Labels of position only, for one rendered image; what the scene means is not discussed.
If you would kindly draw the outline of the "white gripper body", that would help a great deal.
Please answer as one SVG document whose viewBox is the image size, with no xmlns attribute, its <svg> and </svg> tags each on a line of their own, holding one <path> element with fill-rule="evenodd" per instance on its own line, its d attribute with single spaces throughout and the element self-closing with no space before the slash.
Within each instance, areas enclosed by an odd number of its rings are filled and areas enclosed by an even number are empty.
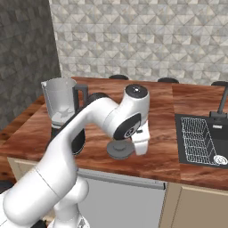
<svg viewBox="0 0 228 228">
<path fill-rule="evenodd" d="M 147 150 L 148 150 L 148 146 L 149 146 L 148 140 L 144 140 L 144 141 L 140 141 L 140 142 L 134 142 L 135 154 L 137 156 L 142 156 L 142 155 L 146 154 Z"/>
</svg>

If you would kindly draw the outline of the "dark grey blender lid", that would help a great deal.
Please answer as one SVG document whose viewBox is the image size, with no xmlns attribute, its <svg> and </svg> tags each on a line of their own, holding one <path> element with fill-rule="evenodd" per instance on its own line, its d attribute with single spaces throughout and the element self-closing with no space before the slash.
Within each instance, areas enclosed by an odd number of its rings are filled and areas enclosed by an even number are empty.
<svg viewBox="0 0 228 228">
<path fill-rule="evenodd" d="M 107 144 L 107 153 L 113 159 L 127 159 L 134 152 L 134 144 L 127 140 L 111 141 Z"/>
</svg>

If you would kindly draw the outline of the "clear blender with black base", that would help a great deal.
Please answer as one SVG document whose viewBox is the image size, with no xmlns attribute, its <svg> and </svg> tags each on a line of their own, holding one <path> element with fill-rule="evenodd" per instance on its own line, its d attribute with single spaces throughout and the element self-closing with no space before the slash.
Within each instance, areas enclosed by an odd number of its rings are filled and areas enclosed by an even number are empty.
<svg viewBox="0 0 228 228">
<path fill-rule="evenodd" d="M 41 86 L 52 123 L 46 153 L 60 156 L 67 150 L 69 154 L 78 155 L 86 142 L 86 110 L 79 107 L 78 92 L 82 92 L 83 102 L 86 102 L 88 86 L 63 77 L 44 81 Z"/>
</svg>

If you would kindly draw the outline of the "grey dishwasher door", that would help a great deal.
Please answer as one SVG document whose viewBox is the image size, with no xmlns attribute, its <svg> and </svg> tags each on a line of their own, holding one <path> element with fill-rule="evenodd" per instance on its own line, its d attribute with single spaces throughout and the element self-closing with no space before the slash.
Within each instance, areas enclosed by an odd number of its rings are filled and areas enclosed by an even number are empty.
<svg viewBox="0 0 228 228">
<path fill-rule="evenodd" d="M 89 193 L 79 209 L 91 228 L 159 228 L 166 189 L 85 179 Z"/>
</svg>

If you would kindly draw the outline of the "black sink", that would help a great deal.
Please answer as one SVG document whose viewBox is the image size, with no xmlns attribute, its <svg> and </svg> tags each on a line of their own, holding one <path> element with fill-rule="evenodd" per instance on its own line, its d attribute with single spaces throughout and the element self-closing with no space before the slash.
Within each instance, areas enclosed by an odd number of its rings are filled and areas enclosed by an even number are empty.
<svg viewBox="0 0 228 228">
<path fill-rule="evenodd" d="M 214 156 L 216 166 L 190 163 L 187 161 L 183 145 L 181 118 L 202 118 L 206 120 L 208 124 L 208 130 L 216 149 L 216 155 Z M 228 120 L 215 121 L 212 118 L 205 116 L 175 114 L 175 126 L 180 163 L 228 169 Z"/>
</svg>

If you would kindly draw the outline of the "beige cupboard door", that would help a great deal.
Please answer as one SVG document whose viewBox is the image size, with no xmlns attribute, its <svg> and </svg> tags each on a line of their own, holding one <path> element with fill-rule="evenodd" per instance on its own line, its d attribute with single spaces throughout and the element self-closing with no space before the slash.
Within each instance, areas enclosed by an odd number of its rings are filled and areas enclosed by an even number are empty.
<svg viewBox="0 0 228 228">
<path fill-rule="evenodd" d="M 228 228 L 228 191 L 183 186 L 172 228 Z"/>
</svg>

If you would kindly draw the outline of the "black tap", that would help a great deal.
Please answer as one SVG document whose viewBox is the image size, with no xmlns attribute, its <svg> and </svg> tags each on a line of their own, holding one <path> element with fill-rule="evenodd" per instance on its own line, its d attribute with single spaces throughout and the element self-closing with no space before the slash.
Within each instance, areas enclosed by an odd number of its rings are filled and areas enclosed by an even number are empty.
<svg viewBox="0 0 228 228">
<path fill-rule="evenodd" d="M 228 86 L 224 89 L 223 96 L 222 96 L 222 99 L 220 101 L 218 110 L 209 112 L 209 116 L 211 118 L 228 119 L 228 113 L 223 112 L 227 96 L 228 96 Z"/>
</svg>

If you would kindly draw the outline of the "beige cupboard side panel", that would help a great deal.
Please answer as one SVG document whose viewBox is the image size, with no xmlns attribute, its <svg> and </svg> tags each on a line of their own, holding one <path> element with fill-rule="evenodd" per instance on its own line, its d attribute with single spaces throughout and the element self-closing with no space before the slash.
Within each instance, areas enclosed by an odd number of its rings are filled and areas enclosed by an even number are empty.
<svg viewBox="0 0 228 228">
<path fill-rule="evenodd" d="M 16 181 L 19 181 L 33 166 L 38 163 L 38 160 L 7 158 Z"/>
</svg>

